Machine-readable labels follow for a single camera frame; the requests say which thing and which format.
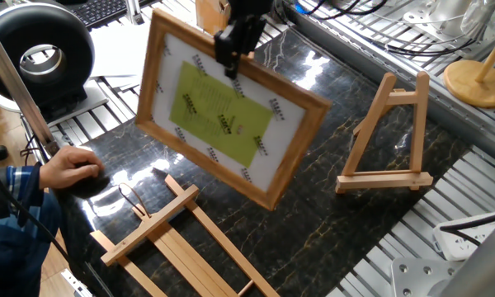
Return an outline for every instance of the black marble table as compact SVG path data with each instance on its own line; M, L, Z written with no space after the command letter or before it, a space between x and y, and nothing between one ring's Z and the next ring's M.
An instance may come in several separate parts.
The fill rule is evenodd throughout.
M104 250L88 235L101 230L118 243L139 225L117 190L126 182L150 211L174 195L162 174L184 188L197 185L196 203L222 229L282 296L324 296L363 258L427 191L408 188L334 192L352 145L352 130L365 117L377 85L343 62L287 31L256 52L256 60L332 101L332 109L304 156L276 210L270 212L216 180L127 122L87 143L106 165L106 180L60 192L62 226L69 255L88 262L114 296L147 296L117 264L107 267ZM379 123L359 170L408 168L413 109L399 106ZM467 144L427 121L423 170L438 180ZM187 211L171 225L236 290L247 277ZM144 240L128 257L168 296L197 296L164 256ZM248 296L259 296L251 290Z

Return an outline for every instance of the wooden picture frame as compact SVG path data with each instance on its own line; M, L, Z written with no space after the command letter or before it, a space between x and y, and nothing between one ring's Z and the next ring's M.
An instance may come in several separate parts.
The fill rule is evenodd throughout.
M238 67L240 74L272 90L275 94L305 110L299 127L295 131L293 139L287 147L267 191L263 191L237 173L231 172L226 167L215 162L208 155L182 141L176 134L165 130L154 122L152 109L158 73L161 69L166 34L175 36L185 44L210 56L212 59L215 58L215 42L213 38L188 26L166 12L159 9L154 10L148 37L138 114L135 120L136 125L147 134L152 135L155 139L181 153L187 159L204 168L259 205L273 210L288 186L290 179L293 177L296 168L299 166L303 154L312 142L315 132L317 132L323 122L323 118L330 108L331 102L312 92L305 91L248 57L241 57Z

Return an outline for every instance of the wooden easel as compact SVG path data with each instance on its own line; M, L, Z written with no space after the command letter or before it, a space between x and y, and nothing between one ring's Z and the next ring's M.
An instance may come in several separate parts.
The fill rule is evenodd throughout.
M420 72L416 79L416 91L405 92L395 89L396 77L386 73L379 85L372 105L366 118L354 129L357 135L354 147L346 161L341 176L337 177L336 193L342 194L350 189L381 188L408 186L417 191L420 186L432 184L432 177L422 172L423 140L426 129L427 100L429 95L429 75ZM378 121L392 107L413 104L414 121L412 123L411 160L408 170L393 170L382 172L356 172L366 145Z
M105 234L97 230L90 233L99 244L107 250L101 257L107 266L118 262L134 277L152 296L167 297L125 254L143 238L148 238L154 246L167 258L173 266L185 277L201 296L238 297L244 295L255 285L265 296L279 296L261 274L253 267L246 257L220 231L218 226L192 200L198 194L194 185L183 190L169 175L165 179L167 186L177 195L177 198L163 207L159 212L150 216L142 205L136 205L132 210L142 219L141 225L117 245L114 245ZM200 254L167 222L182 207L186 207L211 236L237 263L238 267L251 279L247 285L236 293L225 280L207 263Z

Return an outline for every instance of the black cable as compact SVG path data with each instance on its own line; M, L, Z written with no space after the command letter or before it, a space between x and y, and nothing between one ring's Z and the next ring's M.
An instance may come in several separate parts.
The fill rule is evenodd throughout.
M364 37L364 36L362 36L362 37L367 39L373 45L376 45L380 48L383 48L390 53L408 55L408 56L420 56L420 57L438 57L438 56L442 56L444 54L452 54L458 50L462 50L462 49L472 45L475 42L475 40L468 40L463 45L459 46L458 48L454 48L454 49L416 51L416 50L411 50L411 49L402 49L402 48L399 48L397 46L386 45L386 44L381 43L377 40L372 40L371 38Z
M476 245L477 247L480 245L480 241L478 241L477 239L475 238L472 238L471 236L469 236L468 234L466 233L462 233L458 230L442 230L443 227L440 228L441 231L444 231L444 232L447 232L447 233L451 233L453 235L456 235L460 238L463 238L467 241L469 241L470 243Z
M33 136L31 136L30 140L27 142L24 149L20 151L20 156L26 157L24 159L24 166L27 166L27 159L30 157L31 154L33 154L34 151L38 150L38 151L42 152L42 150L40 148L28 148L30 146L30 144L33 142L34 138L35 138L35 134L33 134Z
M342 17L346 14L349 14L352 10L352 8L356 7L357 4L359 4L360 0L355 0L349 7L343 9L342 11L339 11L338 14L336 15L333 15L333 16L330 16L330 17L316 17L318 20L320 21L327 21L327 20L333 20L333 19L336 19L338 17Z
M352 16L367 16L367 15L370 15L371 13L377 12L380 8L382 8L385 5L385 3L387 3L387 0L381 0L380 3L373 6L371 9L369 9L367 11L363 11L363 12L346 12L345 9L340 8L336 5L334 5L333 7L339 12L345 12L345 14L349 14ZM326 20L330 20L332 18L333 18L333 16L327 16L324 18L324 20L326 21Z
M70 268L72 268L72 271L79 271L82 274L81 281L84 282L87 278L86 272L74 260L72 260L72 258L68 256L63 247L59 244L59 242L57 242L57 239L55 239L53 234L11 195L11 193L7 190L6 186L4 186L1 180L0 191L6 196L9 203L13 204L20 212L22 212L39 230L42 231L42 233L52 242L52 244L55 245L57 250L59 250L66 262L68 262L68 264L70 265ZM89 287L91 290L93 290L94 286L89 284Z
M319 1L319 3L317 4L316 7L314 7L311 11L309 12L306 12L305 15L309 16L311 15L312 13L316 12L319 8L321 8L321 6L326 2L327 0L321 0Z
M363 11L363 12L354 12L352 11L352 8L356 7L357 4L360 2L361 0L355 0L349 7L347 8L341 8L341 7L338 7L336 5L333 5L333 8L335 8L337 11L339 11L338 14L335 14L333 16L326 16L326 17L319 17L319 16L312 16L312 14L314 12L316 12L325 2L326 0L321 0L319 1L318 5L316 7L314 7L311 11L309 12L306 12L306 8L299 3L298 0L295 1L295 5L299 6L303 11L305 11L303 14L307 15L307 16L311 16L317 20L320 20L320 21L327 21L327 20L333 20L335 18L338 18L338 17L341 17L341 16L344 16L344 15L353 15L353 16L366 16L366 15L369 15L371 13L374 13L374 12L377 12L380 8L382 8L385 3L387 2L387 0L382 0L380 3L378 3L378 5L372 7L371 9L367 10L367 11Z
M495 222L495 214L487 216L485 218L472 220L472 221L466 222L466 223L441 226L440 230L446 231L446 232L447 231L456 231L456 230L478 227L478 226L482 226L484 224L489 224L489 223L493 223L493 222Z

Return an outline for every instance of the white paper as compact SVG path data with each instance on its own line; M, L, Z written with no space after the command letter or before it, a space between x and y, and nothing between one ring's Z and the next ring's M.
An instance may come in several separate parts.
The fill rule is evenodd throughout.
M91 77L141 76L147 52L150 23L93 30L95 47Z

